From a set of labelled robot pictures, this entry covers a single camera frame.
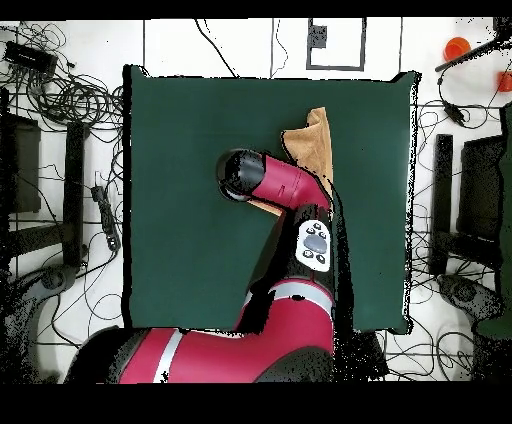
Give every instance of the orange object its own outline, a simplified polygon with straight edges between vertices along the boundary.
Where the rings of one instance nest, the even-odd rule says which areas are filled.
[[[452,38],[443,51],[444,60],[449,62],[450,60],[456,59],[471,50],[468,40],[462,37]]]
[[[498,91],[505,93],[512,91],[512,72],[498,72],[496,74]]]

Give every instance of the power adapter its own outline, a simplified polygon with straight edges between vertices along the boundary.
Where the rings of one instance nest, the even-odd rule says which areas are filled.
[[[50,53],[8,41],[4,60],[52,77],[55,74],[58,58]]]
[[[448,117],[456,124],[459,124],[461,127],[464,127],[465,120],[461,110],[454,104],[448,103],[445,100],[443,100],[443,106],[444,111],[446,112]]]
[[[108,248],[112,252],[117,252],[121,248],[121,240],[117,234],[115,217],[112,214],[112,208],[107,198],[105,189],[101,186],[91,188],[92,200],[98,203],[101,214],[101,225],[103,232],[107,237]]]

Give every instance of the wire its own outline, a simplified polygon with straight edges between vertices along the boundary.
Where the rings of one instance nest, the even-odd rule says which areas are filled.
[[[431,366],[431,369],[429,371],[427,371],[423,365],[421,365],[416,359],[414,359],[412,356],[408,356],[408,355],[404,355],[406,356],[407,358],[409,358],[411,361],[417,363],[422,369],[423,371],[425,371],[425,373],[417,373],[417,372],[405,372],[405,373],[400,373],[396,370],[393,370],[396,374],[402,376],[402,377],[408,377],[408,376],[418,376],[418,377],[429,377],[431,378],[432,380],[436,380],[433,376],[432,376],[432,373],[434,372],[435,370],[435,362],[434,362],[434,358],[433,358],[433,351],[434,351],[434,338],[432,337],[432,335],[430,334],[430,332],[425,328],[425,326],[423,326],[423,324],[421,324],[418,320],[416,320],[415,318],[411,317],[411,319],[416,323],[418,324],[422,329],[423,331],[428,335],[428,337],[430,338],[431,340],[431,343],[430,343],[430,347],[431,347],[431,355],[432,355],[432,366]],[[400,349],[401,351],[401,354],[403,355],[405,353],[405,351],[400,347],[400,345],[398,344],[398,342],[396,341],[396,336],[393,335],[393,338],[395,340],[395,343],[398,347],[398,349]]]
[[[58,58],[56,72],[51,77],[13,64],[8,65],[7,74],[0,72],[1,77],[6,77],[0,81],[0,85],[15,83],[16,93],[12,96],[9,103],[12,103],[14,100],[17,101],[17,96],[21,87],[25,86],[24,92],[27,100],[29,101],[30,108],[18,107],[18,109],[25,110],[31,119],[33,119],[32,114],[38,114],[42,123],[47,127],[47,129],[41,128],[43,132],[65,133],[66,130],[60,129],[59,127],[77,120],[88,124],[92,137],[101,141],[102,143],[111,144],[113,146],[111,167],[109,177],[106,180],[105,191],[108,193],[109,186],[113,184],[116,187],[117,195],[122,196],[118,186],[118,181],[122,182],[123,180],[123,150],[121,147],[121,119],[123,112],[122,86],[115,88],[110,93],[107,86],[101,80],[90,75],[72,74],[73,68],[75,67],[74,64],[71,63],[69,59],[59,51],[59,49],[61,49],[66,44],[66,36],[55,24],[41,26],[38,24],[28,25],[26,22],[23,22],[22,25],[20,25],[19,31],[9,31],[20,36],[19,40],[18,38],[16,39],[18,44],[54,54]],[[115,135],[110,139],[100,137],[98,134],[96,134],[100,131],[112,130],[115,131]],[[39,176],[40,179],[66,181],[65,178],[59,174],[55,164],[47,165],[41,167],[40,169],[49,167],[53,167],[58,178]],[[39,192],[39,194],[43,197],[46,206],[48,207],[53,220],[52,222],[54,222],[57,225],[56,228],[60,230],[56,215],[53,213],[49,202],[45,198],[42,191],[39,190],[34,184],[26,181],[23,177],[18,175],[18,178],[25,181]],[[86,184],[81,185],[89,190],[91,189],[91,187]],[[116,211],[121,203],[122,200],[117,205],[115,209]],[[117,254],[112,255],[110,259],[108,259],[102,265],[96,266],[92,269],[86,269],[84,273],[77,275],[76,278],[79,279],[81,277],[87,277],[88,274],[102,268],[99,274],[101,275],[104,267],[107,266],[112,260],[114,260],[115,257],[117,257]],[[33,284],[34,282],[39,281],[41,274],[45,270],[46,268],[43,266],[39,270],[24,275],[22,278],[17,279],[15,282],[20,283],[21,281],[24,281],[25,284],[27,284],[29,277],[36,276],[36,278],[28,281],[28,284]],[[97,281],[99,275],[96,277],[92,284]]]
[[[199,32],[201,33],[201,35],[206,38],[206,40],[208,40],[208,42],[213,46],[213,48],[215,49],[215,51],[217,52],[217,54],[220,56],[220,58],[222,59],[222,61],[224,62],[224,65],[226,65],[226,67],[229,69],[229,72],[231,73],[231,75],[233,75],[233,78],[238,78],[238,75],[235,75],[235,73],[233,72],[233,70],[231,69],[231,67],[228,65],[228,63],[226,62],[226,60],[224,59],[224,57],[222,56],[222,53],[219,51],[219,49],[217,48],[217,46],[215,45],[215,43],[210,40],[210,38],[208,38],[208,36],[203,32],[203,30],[201,29],[201,27],[199,26],[199,22],[197,22],[197,19],[194,19],[194,22],[196,23],[196,27],[197,29],[199,30]]]
[[[76,343],[73,343],[67,337],[63,336],[59,332],[59,330],[57,330],[57,327],[55,327],[55,315],[57,315],[57,312],[59,311],[59,307],[60,307],[60,293],[57,295],[57,307],[55,308],[55,311],[53,312],[52,320],[51,320],[51,324],[50,325],[52,326],[52,329],[53,329],[54,333],[57,334],[57,336],[59,336],[65,342],[68,342],[70,345],[76,347],[76,349],[80,349],[80,345],[77,345]]]
[[[13,286],[14,290],[13,290],[13,293],[12,295],[16,295],[16,297],[19,299],[28,289],[30,289],[30,287],[32,287],[35,283],[39,282],[41,280],[41,277],[43,276],[43,274],[50,269],[50,267],[47,267],[45,268],[45,265],[46,265],[46,262],[48,262],[51,258],[57,256],[59,253],[62,253],[62,250],[60,252],[57,252],[57,253],[54,253],[53,255],[49,256],[41,265],[41,267],[39,269],[36,269],[34,271],[31,271],[25,275],[23,275],[22,277],[16,279],[15,281],[13,281],[11,283],[11,286]],[[25,280],[27,279],[27,277],[31,276],[31,275],[34,275],[34,274],[39,274],[37,277],[29,280],[28,282],[25,282]],[[19,290],[18,289],[18,286],[20,286],[20,283],[24,283],[20,288]],[[17,302],[17,299],[13,299],[11,298],[11,300],[8,301],[8,303],[10,304],[14,304],[16,305],[16,302]]]
[[[502,77],[502,80],[503,81],[503,78],[505,77],[506,75],[506,72],[508,71],[508,69],[510,68],[510,66],[512,65],[512,59],[510,60],[510,62],[508,63],[507,65],[507,68],[505,69],[505,72],[503,73],[503,77]],[[492,102],[494,101],[494,98],[496,97],[496,95],[498,94],[499,92],[499,86],[501,85],[501,81],[500,81],[500,84],[498,84],[498,88],[496,89],[496,91],[494,92],[494,95],[492,96],[491,100],[489,101],[489,104],[487,106],[482,106],[482,105],[477,105],[477,104],[474,104],[474,105],[467,105],[467,106],[459,106],[459,105],[455,105],[453,103],[450,103],[448,102],[447,100],[444,99],[443,97],[443,94],[441,92],[441,85],[444,81],[444,74],[446,73],[446,71],[448,69],[451,69],[451,68],[446,68],[442,73],[441,73],[441,76],[439,77],[438,79],[438,82],[437,82],[437,88],[438,88],[438,93],[439,93],[439,98],[441,99],[443,105],[445,105],[446,107],[448,108],[451,108],[452,110],[462,110],[466,107],[472,107],[472,108],[477,108],[477,109],[483,109],[485,111],[485,118],[484,118],[484,121],[477,125],[477,126],[474,126],[474,127],[470,127],[470,126],[467,126],[465,125],[463,122],[457,122],[461,127],[463,128],[467,128],[467,129],[477,129],[477,128],[480,128],[482,127],[488,120],[489,118],[489,107],[491,106]],[[468,110],[466,110],[466,112],[468,113],[468,118],[467,119],[464,119],[464,122],[468,122],[470,119],[471,119],[471,114]]]
[[[100,231],[100,232],[98,232],[98,233],[94,234],[94,236],[91,238],[91,241],[89,242],[89,251],[87,252],[87,263],[89,262],[89,254],[90,254],[90,252],[91,252],[91,251],[90,251],[90,245],[92,244],[92,241],[94,240],[94,238],[95,238],[97,235],[100,235],[100,234],[105,234],[105,233],[104,233],[103,231]],[[114,319],[119,318],[119,317],[122,315],[122,313],[119,313],[119,315],[116,315],[116,316],[115,316],[115,317],[113,317],[113,318],[105,318],[105,317],[102,317],[102,316],[98,315],[96,312],[94,312],[94,309],[96,308],[96,306],[98,306],[99,301],[96,303],[96,305],[95,305],[93,308],[91,308],[91,306],[89,305],[89,301],[88,301],[88,299],[87,299],[87,290],[86,290],[86,285],[87,285],[87,266],[85,267],[85,270],[86,270],[86,272],[85,272],[85,274],[84,274],[84,293],[83,293],[83,296],[84,296],[84,299],[85,299],[85,303],[86,303],[87,307],[89,308],[89,311],[91,312],[91,318],[92,318],[92,316],[93,316],[93,315],[94,315],[96,318],[99,318],[99,319],[101,319],[101,320],[103,320],[103,321],[112,321],[112,320],[114,320]],[[109,294],[107,294],[107,295],[103,296],[101,299],[103,299],[103,298],[105,298],[105,297],[107,297],[107,296],[118,296],[118,297],[120,297],[120,296],[119,296],[118,294],[116,294],[116,293],[109,293]]]
[[[103,295],[102,297],[100,297],[100,298],[98,299],[98,301],[95,303],[94,307],[93,307],[93,308],[92,308],[92,310],[91,310],[91,315],[89,316],[89,324],[87,325],[87,337],[88,337],[88,338],[90,337],[90,334],[91,334],[90,329],[91,329],[91,321],[92,321],[92,317],[93,317],[93,316],[98,316],[98,315],[96,315],[96,313],[94,312],[94,311],[96,310],[96,307],[100,304],[100,302],[101,302],[103,299],[105,299],[105,298],[107,298],[107,297],[110,297],[110,296],[116,296],[116,297],[118,297],[120,300],[122,300],[121,296],[119,296],[117,293],[107,293],[107,294]],[[112,320],[114,320],[114,319],[119,318],[120,316],[122,316],[122,313],[120,313],[119,315],[117,315],[117,316],[115,316],[115,317],[113,317],[113,318],[104,318],[104,317],[99,317],[99,318],[100,318],[100,319],[102,319],[103,321],[112,321]]]
[[[89,291],[91,289],[91,287],[96,283],[96,281],[99,279],[99,277],[101,276],[103,270],[105,269],[106,265],[108,265],[109,263],[111,263],[116,257],[117,257],[117,254],[118,252],[115,252],[113,253],[110,258],[104,262],[103,264],[101,265],[98,265],[97,267],[94,267],[93,269],[89,270],[87,272],[87,274],[90,274],[91,272],[94,272],[95,270],[99,269],[99,268],[102,268],[102,270],[99,272],[99,274],[96,276],[96,278],[94,279],[94,281],[91,283],[91,285],[86,289],[86,291]],[[83,277],[85,274],[81,274],[80,276],[77,276],[77,279],[78,278],[81,278]],[[84,296],[84,294],[82,293],[80,296],[78,296],[77,299],[75,299],[75,301],[73,303],[71,303],[71,305],[69,305],[63,312],[61,312],[57,317],[54,317],[52,319],[52,322],[56,322],[60,317],[62,317],[62,315],[64,315],[67,311],[69,311],[74,305],[76,305],[78,303],[78,301]],[[48,328],[51,327],[51,324],[48,324],[45,328],[43,328],[37,335],[37,337],[39,337],[44,331],[46,331]]]
[[[459,359],[461,358],[464,358],[467,360],[468,364],[462,364],[461,362],[457,362],[455,361],[453,358],[449,358],[450,360],[450,363],[452,366],[449,366],[447,364],[445,364],[442,359],[441,359],[441,355],[440,355],[440,352],[441,352],[441,349],[440,349],[440,344],[441,344],[441,341],[447,337],[447,336],[450,336],[450,335],[458,335],[460,337],[463,337],[465,338],[466,340],[469,340],[472,344],[473,344],[473,339],[470,338],[468,335],[464,334],[464,333],[461,333],[460,331],[448,331],[444,334],[442,334],[438,339],[437,339],[437,342],[436,342],[436,345],[435,345],[435,348],[436,348],[436,356],[437,356],[437,362],[438,362],[438,365],[439,365],[439,369],[441,370],[441,374],[443,374],[443,377],[447,380],[447,381],[450,381],[450,378],[448,377],[448,375],[446,374],[445,370],[444,370],[444,367],[445,366],[448,366],[449,368],[453,368],[453,363],[456,363],[457,365],[459,365],[461,368],[463,368],[464,370],[466,370],[468,372],[468,375],[471,374],[472,372],[472,367],[471,367],[471,364],[469,363],[469,357],[467,355],[464,354],[464,352],[462,351],[458,351],[457,352],[457,356],[459,357]]]
[[[119,207],[123,204],[123,200],[121,200],[119,202],[119,204],[117,205],[116,209],[114,210],[114,219],[115,219],[115,222],[116,222],[116,225],[117,225],[117,229],[119,230],[119,232],[121,233],[121,236],[123,235],[123,230],[122,230],[122,225],[123,225],[123,221],[122,220],[119,220],[118,216],[117,216],[117,210],[119,209]]]
[[[432,169],[426,167],[425,165],[423,165],[423,163],[421,163],[421,153],[424,151],[426,145],[427,145],[427,142],[428,142],[428,139],[432,136],[432,134],[434,133],[436,127],[438,124],[440,124],[441,122],[444,122],[448,119],[448,117],[442,119],[442,120],[439,120],[439,115],[437,114],[437,112],[433,111],[433,110],[427,110],[426,112],[423,112],[423,110],[428,107],[429,105],[431,105],[432,103],[436,103],[436,102],[440,102],[441,100],[430,100],[429,102],[425,103],[421,109],[420,109],[420,116],[418,118],[418,128],[421,129],[422,133],[423,133],[423,142],[420,144],[420,147],[419,147],[419,151],[417,153],[417,162],[418,164],[426,169],[427,171],[430,171],[430,172],[433,172]],[[427,116],[427,115],[435,115],[436,117],[436,121],[433,123],[433,124],[430,124],[430,125],[423,125],[422,124],[422,118],[424,116]],[[425,129],[426,128],[429,128],[429,127],[432,127],[432,130],[430,131],[430,133],[427,135],[426,132],[425,132]]]
[[[76,348],[75,343],[50,343],[50,342],[32,342],[32,344],[40,346],[69,346]]]
[[[277,35],[279,34],[279,26],[281,25],[281,19],[279,19],[279,21],[277,22],[277,30],[276,30],[276,41],[277,43],[279,44],[279,46],[281,46],[281,48],[284,50],[285,54],[286,54],[286,59],[284,60],[283,62],[283,66],[281,66],[280,68],[277,68],[275,70],[275,72],[272,74],[272,77],[271,78],[274,78],[274,75],[277,74],[278,71],[280,71],[281,69],[284,69],[284,67],[286,66],[286,62],[288,61],[288,51],[284,48],[284,46],[281,44],[281,42],[279,41],[279,38],[277,38]]]

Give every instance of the black border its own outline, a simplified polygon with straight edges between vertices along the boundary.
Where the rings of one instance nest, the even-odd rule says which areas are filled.
[[[132,274],[131,274],[131,264],[132,264],[132,252],[131,252],[131,108],[132,108],[132,68],[137,66],[139,70],[145,77],[148,78],[204,78],[201,76],[167,76],[167,77],[151,77],[148,71],[144,68],[144,66],[140,65],[124,65],[123,67],[123,137],[122,137],[122,145],[124,151],[124,166],[127,168],[128,179],[124,181],[125,184],[125,209],[127,219],[123,219],[123,246],[124,249],[124,262],[123,262],[123,293],[121,297],[121,313],[124,320],[125,328],[133,328],[133,321],[130,315],[130,296],[132,294]],[[359,81],[372,81],[376,83],[385,83],[385,84],[393,84],[398,82],[408,73],[413,73],[415,75],[414,82],[411,86],[411,100],[409,107],[414,106],[414,109],[411,112],[411,123],[412,123],[412,134],[411,134],[411,145],[409,147],[410,156],[409,156],[409,181],[408,181],[408,192],[406,199],[406,217],[405,217],[405,241],[406,241],[406,254],[405,254],[405,272],[404,272],[404,303],[402,315],[404,318],[404,322],[407,326],[407,330],[405,333],[397,333],[395,334],[410,334],[412,331],[412,320],[409,317],[409,302],[410,302],[410,291],[411,291],[411,282],[412,282],[412,231],[413,231],[413,204],[414,204],[414,180],[415,180],[415,164],[416,164],[416,147],[417,147],[417,138],[418,138],[418,126],[417,126],[417,113],[418,113],[418,88],[419,83],[421,81],[421,74],[416,71],[410,72],[399,72],[392,80],[390,81],[372,81],[367,79],[360,79]],[[221,79],[235,79],[232,77],[222,77]],[[308,78],[286,78],[289,80],[308,80]],[[388,330],[393,331],[393,329],[387,328],[379,328],[374,331]]]

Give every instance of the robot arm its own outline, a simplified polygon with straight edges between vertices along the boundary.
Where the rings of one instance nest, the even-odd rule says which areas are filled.
[[[109,330],[111,337],[103,332],[83,346],[86,355],[78,352],[68,382],[330,379],[333,240],[321,183],[305,170],[250,150],[224,154],[217,179],[231,200],[257,199],[283,209],[274,241],[262,252],[263,268],[247,289],[237,333]],[[105,355],[112,360],[105,361]],[[101,372],[87,369],[99,363],[109,365]]]

